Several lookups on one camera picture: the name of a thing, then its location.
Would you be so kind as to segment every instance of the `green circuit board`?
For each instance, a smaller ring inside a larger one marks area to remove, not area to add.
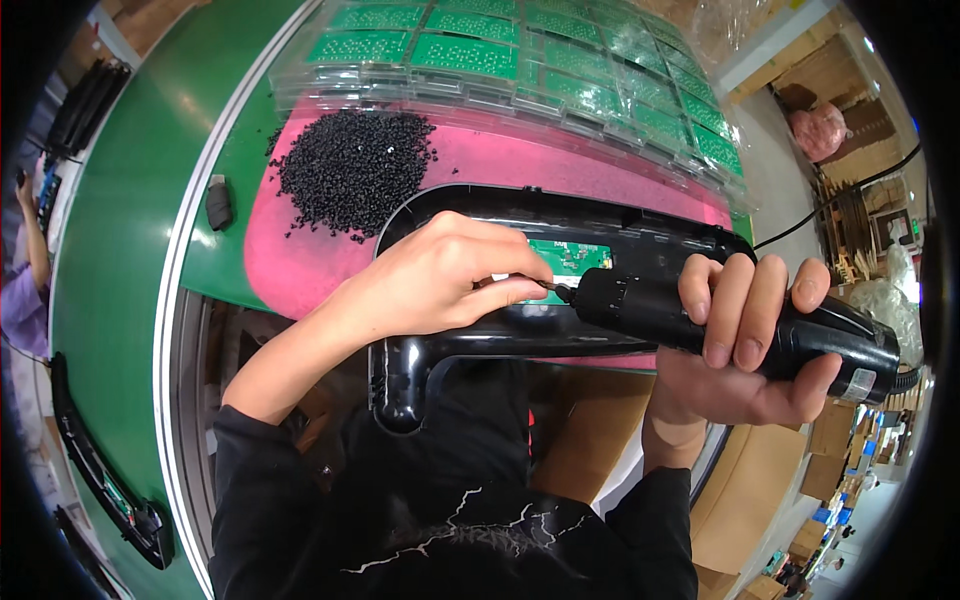
[[[607,246],[577,244],[576,242],[557,242],[553,240],[527,240],[530,248],[550,265],[554,283],[565,283],[570,287],[580,284],[580,277],[591,267],[610,269],[613,256]],[[526,304],[563,304],[553,292],[544,300],[527,300]]]

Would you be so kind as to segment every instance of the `t-shirt sleeve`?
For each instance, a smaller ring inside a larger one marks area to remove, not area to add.
[[[36,289],[34,271],[30,265],[3,286],[0,306],[3,307],[0,312],[3,313],[5,330],[12,329],[13,324],[25,321],[43,306],[43,299]]]
[[[213,430],[213,589],[227,600],[273,597],[287,583],[324,497],[283,429],[225,406]]]
[[[630,549],[640,598],[696,600],[690,469],[652,470],[607,513],[606,521]]]

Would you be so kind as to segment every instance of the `screwdriver handle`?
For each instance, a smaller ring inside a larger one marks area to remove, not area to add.
[[[676,279],[588,269],[570,304],[581,321],[668,348],[702,354],[706,329],[684,310]],[[828,352],[843,357],[829,394],[853,401],[882,402],[893,387],[900,347],[890,327],[849,305],[826,298],[804,314],[784,299],[773,340],[757,372],[792,381],[804,364]]]

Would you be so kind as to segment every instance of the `clear plastic tray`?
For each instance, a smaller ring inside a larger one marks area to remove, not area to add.
[[[330,0],[269,77],[282,112],[478,108],[576,132],[756,209],[740,136],[684,34],[627,0]]]

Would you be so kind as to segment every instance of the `purple shirt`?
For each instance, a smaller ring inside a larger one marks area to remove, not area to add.
[[[3,286],[0,326],[15,348],[48,357],[47,305],[36,289],[30,263],[14,268]]]

